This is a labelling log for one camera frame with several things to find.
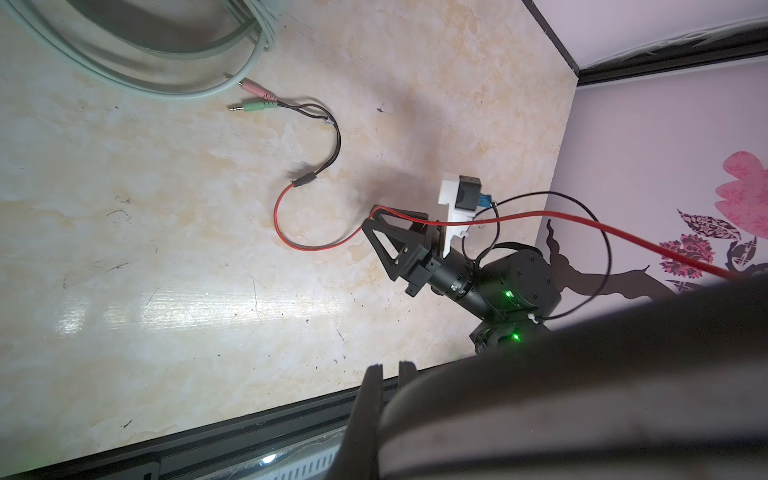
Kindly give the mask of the white black over-ear headphones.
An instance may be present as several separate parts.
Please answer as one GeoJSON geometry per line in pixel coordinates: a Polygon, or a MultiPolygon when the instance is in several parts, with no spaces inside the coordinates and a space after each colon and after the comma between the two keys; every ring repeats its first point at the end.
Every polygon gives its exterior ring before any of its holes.
{"type": "Polygon", "coordinates": [[[767,282],[430,371],[385,408],[378,464],[385,479],[763,479],[767,282]]]}

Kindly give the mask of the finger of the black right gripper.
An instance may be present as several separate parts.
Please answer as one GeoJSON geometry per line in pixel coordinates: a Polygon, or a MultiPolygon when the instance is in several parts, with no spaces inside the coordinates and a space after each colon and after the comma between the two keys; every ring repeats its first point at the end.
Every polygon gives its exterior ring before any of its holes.
{"type": "Polygon", "coordinates": [[[366,219],[362,230],[388,277],[406,279],[416,262],[417,233],[376,219],[366,219]]]}
{"type": "Polygon", "coordinates": [[[370,240],[429,240],[426,212],[374,205],[369,214],[370,240]]]}

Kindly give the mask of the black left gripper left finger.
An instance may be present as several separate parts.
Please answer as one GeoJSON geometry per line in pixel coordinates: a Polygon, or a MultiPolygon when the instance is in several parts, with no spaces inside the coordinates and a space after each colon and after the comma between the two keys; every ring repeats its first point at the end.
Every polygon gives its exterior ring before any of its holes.
{"type": "Polygon", "coordinates": [[[340,448],[325,479],[377,479],[377,432],[383,408],[383,367],[369,366],[358,390],[340,448]]]}

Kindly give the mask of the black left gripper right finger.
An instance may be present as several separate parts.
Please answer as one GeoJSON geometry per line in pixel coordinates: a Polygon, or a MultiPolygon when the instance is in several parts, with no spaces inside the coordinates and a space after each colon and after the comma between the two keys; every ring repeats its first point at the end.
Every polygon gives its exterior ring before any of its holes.
{"type": "Polygon", "coordinates": [[[419,375],[416,365],[411,361],[400,361],[398,365],[398,387],[404,388],[419,375]]]}

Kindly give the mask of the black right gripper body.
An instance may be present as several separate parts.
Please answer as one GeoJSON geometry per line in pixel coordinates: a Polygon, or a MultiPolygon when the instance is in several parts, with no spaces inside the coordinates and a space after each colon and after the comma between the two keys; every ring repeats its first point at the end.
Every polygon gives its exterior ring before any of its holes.
{"type": "Polygon", "coordinates": [[[468,260],[457,249],[446,247],[444,227],[429,227],[430,249],[405,276],[405,292],[415,297],[424,286],[446,297],[464,297],[468,293],[468,260]]]}

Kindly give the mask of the mint green over-ear headphones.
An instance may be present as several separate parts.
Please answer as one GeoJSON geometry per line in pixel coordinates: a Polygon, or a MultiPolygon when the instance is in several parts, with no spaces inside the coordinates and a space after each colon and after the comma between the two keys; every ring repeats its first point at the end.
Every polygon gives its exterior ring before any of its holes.
{"type": "Polygon", "coordinates": [[[240,85],[256,65],[263,52],[272,48],[277,39],[277,24],[287,1],[223,1],[222,7],[231,15],[234,30],[199,46],[180,45],[174,41],[159,41],[154,32],[141,33],[131,27],[132,16],[142,24],[161,20],[125,1],[71,1],[69,5],[84,19],[113,38],[136,51],[155,58],[172,61],[196,61],[222,55],[247,40],[252,50],[244,65],[223,82],[199,90],[181,86],[161,86],[113,70],[79,50],[61,34],[30,1],[3,1],[1,8],[27,33],[48,47],[54,54],[85,74],[104,83],[154,99],[198,100],[220,94],[240,85]]]}

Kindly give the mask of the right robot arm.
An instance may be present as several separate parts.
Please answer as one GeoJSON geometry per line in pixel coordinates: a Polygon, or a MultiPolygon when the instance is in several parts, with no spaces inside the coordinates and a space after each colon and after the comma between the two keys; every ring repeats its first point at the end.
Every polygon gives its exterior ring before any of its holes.
{"type": "Polygon", "coordinates": [[[414,297],[429,286],[480,320],[469,335],[477,353],[545,335],[548,321],[580,308],[553,313],[561,301],[554,263],[533,246],[493,241],[471,259],[440,244],[447,228],[430,222],[427,214],[379,205],[362,231],[389,278],[407,282],[406,294],[414,297]]]}

